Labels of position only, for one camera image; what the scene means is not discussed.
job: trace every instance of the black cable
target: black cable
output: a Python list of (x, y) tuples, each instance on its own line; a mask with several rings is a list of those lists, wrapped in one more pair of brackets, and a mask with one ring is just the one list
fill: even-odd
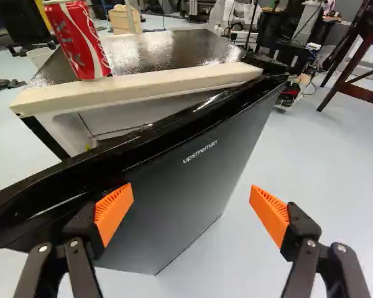
[(315, 84), (312, 83), (312, 79), (311, 79), (310, 82), (308, 83), (307, 87), (308, 87), (309, 85), (312, 85), (312, 86), (314, 87), (315, 91), (313, 91), (313, 93), (308, 93), (308, 94), (307, 94), (307, 93), (303, 93), (303, 95), (314, 95), (314, 94), (317, 92), (317, 88), (316, 88)]
[(162, 3), (160, 3), (160, 2), (159, 2), (159, 4), (160, 4), (160, 6), (162, 7), (162, 12), (163, 12), (163, 14), (162, 14), (162, 21), (163, 21), (163, 30), (164, 30), (164, 31), (166, 31), (166, 26), (164, 25), (164, 10), (163, 10), (163, 0), (162, 0)]
[(234, 0), (234, 2), (232, 2), (232, 7), (231, 7), (231, 10), (229, 11), (229, 15), (228, 15), (228, 28), (231, 28), (231, 24), (229, 23), (229, 19), (231, 18), (231, 14), (234, 12), (233, 11), (234, 5), (235, 5), (235, 0)]
[(308, 23), (311, 21), (311, 19), (313, 18), (313, 16), (321, 9), (323, 1), (324, 0), (321, 0), (321, 2), (319, 3), (319, 6), (316, 9), (316, 11), (312, 14), (312, 16), (310, 16), (310, 18), (305, 22), (304, 26), (301, 27), (301, 29), (297, 32), (297, 34), (294, 35), (294, 38), (291, 41), (289, 41), (289, 42), (292, 42), (292, 41), (296, 40), (295, 38), (297, 37), (297, 35), (301, 33), (301, 31), (305, 28), (305, 26), (307, 26)]
[(259, 0), (254, 0), (254, 10), (253, 10), (253, 15), (251, 17), (251, 22), (250, 22), (250, 27), (249, 27), (249, 32), (247, 33), (247, 38), (246, 38), (246, 44), (244, 45), (244, 49), (247, 51), (249, 47), (249, 39), (250, 39), (250, 34), (251, 34), (251, 29), (253, 27), (253, 22), (254, 22), (254, 17), (256, 16), (256, 11), (257, 11), (257, 6), (259, 5)]

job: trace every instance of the light gray floor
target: light gray floor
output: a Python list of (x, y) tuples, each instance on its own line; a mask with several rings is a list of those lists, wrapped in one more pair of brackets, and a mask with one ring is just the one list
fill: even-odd
[[(34, 72), (27, 58), (0, 52), (0, 78), (29, 80)], [(20, 90), (0, 92), (0, 189), (58, 162), (7, 108)], [(316, 112), (328, 91), (271, 113), (222, 218), (157, 277), (98, 268), (104, 296), (279, 297), (290, 265), (249, 207), (256, 184), (309, 213), (322, 243), (351, 245), (373, 297), (373, 105), (338, 94)], [(0, 250), (0, 297), (12, 296), (25, 259)], [(312, 297), (324, 296), (317, 279)], [(60, 297), (72, 297), (66, 280)]]

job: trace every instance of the red soda can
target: red soda can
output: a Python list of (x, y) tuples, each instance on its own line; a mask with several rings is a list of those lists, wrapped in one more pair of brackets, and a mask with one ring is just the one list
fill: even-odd
[(43, 1), (44, 11), (69, 64), (80, 79), (111, 73), (104, 48), (84, 1)]

